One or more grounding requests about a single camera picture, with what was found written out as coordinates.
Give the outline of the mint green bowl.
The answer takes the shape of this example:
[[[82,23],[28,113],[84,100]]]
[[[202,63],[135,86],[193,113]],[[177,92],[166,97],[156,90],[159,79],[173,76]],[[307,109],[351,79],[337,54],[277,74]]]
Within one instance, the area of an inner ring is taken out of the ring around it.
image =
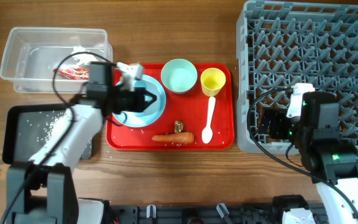
[[[163,66],[160,76],[164,87],[174,93],[182,94],[190,91],[196,84],[198,72],[190,61],[176,58]]]

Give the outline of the yellow plastic cup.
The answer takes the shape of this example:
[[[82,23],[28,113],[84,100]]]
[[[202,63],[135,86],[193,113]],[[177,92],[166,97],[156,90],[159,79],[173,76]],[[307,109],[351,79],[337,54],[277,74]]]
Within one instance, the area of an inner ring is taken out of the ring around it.
[[[201,74],[201,89],[206,96],[216,96],[226,84],[224,72],[218,68],[208,68]]]

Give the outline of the rice and food waste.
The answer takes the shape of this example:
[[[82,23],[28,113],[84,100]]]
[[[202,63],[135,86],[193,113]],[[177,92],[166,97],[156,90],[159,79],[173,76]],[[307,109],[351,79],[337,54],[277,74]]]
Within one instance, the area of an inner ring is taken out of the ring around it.
[[[62,119],[65,110],[39,111],[29,113],[29,139],[39,144],[45,144],[64,127]]]

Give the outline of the red foil wrapper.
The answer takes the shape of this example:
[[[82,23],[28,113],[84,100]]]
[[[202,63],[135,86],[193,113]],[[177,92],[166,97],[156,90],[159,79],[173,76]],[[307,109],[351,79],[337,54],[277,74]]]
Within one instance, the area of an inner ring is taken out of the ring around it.
[[[70,80],[87,80],[89,79],[90,76],[90,71],[85,68],[76,68],[76,67],[70,67],[65,69],[56,68],[53,71],[56,72],[61,77]]]

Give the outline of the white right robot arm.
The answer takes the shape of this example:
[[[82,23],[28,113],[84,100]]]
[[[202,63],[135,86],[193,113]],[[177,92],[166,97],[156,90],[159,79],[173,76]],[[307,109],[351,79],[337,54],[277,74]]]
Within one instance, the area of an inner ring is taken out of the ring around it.
[[[358,150],[339,139],[339,103],[327,92],[286,90],[288,109],[265,107],[258,131],[272,139],[287,139],[298,149],[301,166],[267,155],[311,178],[330,223],[358,223]]]

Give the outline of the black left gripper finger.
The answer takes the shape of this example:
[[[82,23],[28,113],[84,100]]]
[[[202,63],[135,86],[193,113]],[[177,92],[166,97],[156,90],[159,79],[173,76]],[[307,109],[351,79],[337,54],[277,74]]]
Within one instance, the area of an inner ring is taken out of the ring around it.
[[[157,96],[154,93],[149,92],[146,88],[144,88],[144,100],[145,101],[156,101]]]
[[[148,107],[144,110],[144,112],[156,112],[157,111],[157,101],[148,105]]]

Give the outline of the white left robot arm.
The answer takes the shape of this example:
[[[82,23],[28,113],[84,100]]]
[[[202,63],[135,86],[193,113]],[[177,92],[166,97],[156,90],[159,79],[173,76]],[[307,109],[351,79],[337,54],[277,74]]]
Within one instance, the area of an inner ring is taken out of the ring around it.
[[[74,171],[88,141],[111,113],[142,112],[149,91],[134,85],[144,67],[91,62],[86,94],[65,103],[63,129],[27,162],[12,162],[7,172],[7,206],[1,223],[110,223],[106,200],[78,198]]]

